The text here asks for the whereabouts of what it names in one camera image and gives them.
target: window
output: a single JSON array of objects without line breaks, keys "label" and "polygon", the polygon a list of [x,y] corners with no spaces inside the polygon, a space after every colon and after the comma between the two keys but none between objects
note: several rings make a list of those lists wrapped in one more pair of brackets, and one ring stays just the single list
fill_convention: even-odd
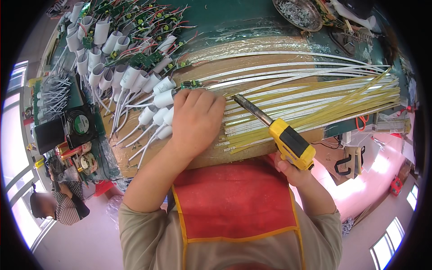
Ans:
[{"label": "window", "polygon": [[25,147],[28,139],[23,126],[24,84],[26,81],[27,61],[14,66],[11,73],[6,99],[1,115],[0,156],[3,174],[4,190],[9,199],[12,213],[18,228],[27,246],[33,246],[36,239],[43,235],[44,229],[48,230],[53,220],[36,219],[30,207],[31,184],[35,183],[36,189],[44,190],[36,169],[33,168],[33,160],[30,152]]},{"label": "window", "polygon": [[377,270],[382,270],[390,261],[402,241],[405,232],[397,217],[387,227],[384,235],[370,249]]},{"label": "window", "polygon": [[414,185],[413,189],[408,193],[407,201],[408,203],[410,203],[413,210],[416,209],[418,192],[419,192],[419,187]]}]

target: yellow soldering gun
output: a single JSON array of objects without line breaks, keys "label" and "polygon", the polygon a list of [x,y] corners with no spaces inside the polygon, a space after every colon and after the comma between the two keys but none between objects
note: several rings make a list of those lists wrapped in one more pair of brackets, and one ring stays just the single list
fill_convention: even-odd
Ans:
[{"label": "yellow soldering gun", "polygon": [[269,134],[281,152],[281,159],[289,161],[300,170],[310,170],[314,167],[312,159],[316,153],[315,148],[284,120],[273,120],[242,95],[235,95],[234,100],[269,128]]}]

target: orange scissors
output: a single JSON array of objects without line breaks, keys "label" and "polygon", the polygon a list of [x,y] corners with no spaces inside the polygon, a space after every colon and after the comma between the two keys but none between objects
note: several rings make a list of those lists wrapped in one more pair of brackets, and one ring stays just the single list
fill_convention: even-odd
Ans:
[{"label": "orange scissors", "polygon": [[[358,120],[358,118],[360,118],[360,120],[363,122],[363,127],[362,128],[359,128],[359,120]],[[357,126],[357,129],[359,131],[365,130],[365,128],[366,128],[366,122],[367,121],[369,121],[369,115],[367,115],[367,119],[364,116],[356,117],[356,126]]]}]

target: red apron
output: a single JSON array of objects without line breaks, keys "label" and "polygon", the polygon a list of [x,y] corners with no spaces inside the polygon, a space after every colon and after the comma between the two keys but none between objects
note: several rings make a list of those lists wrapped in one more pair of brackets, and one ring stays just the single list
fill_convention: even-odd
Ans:
[{"label": "red apron", "polygon": [[286,177],[259,160],[186,170],[172,186],[183,238],[246,242],[294,230],[302,252],[302,236],[294,196]]}]

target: black hair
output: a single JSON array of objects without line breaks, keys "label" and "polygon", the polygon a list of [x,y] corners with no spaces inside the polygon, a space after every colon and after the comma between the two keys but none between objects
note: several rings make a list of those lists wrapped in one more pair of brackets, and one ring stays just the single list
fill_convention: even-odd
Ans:
[{"label": "black hair", "polygon": [[32,183],[32,194],[30,195],[30,207],[32,208],[32,214],[35,218],[46,218],[46,215],[42,212],[41,203],[36,197],[36,185]]}]

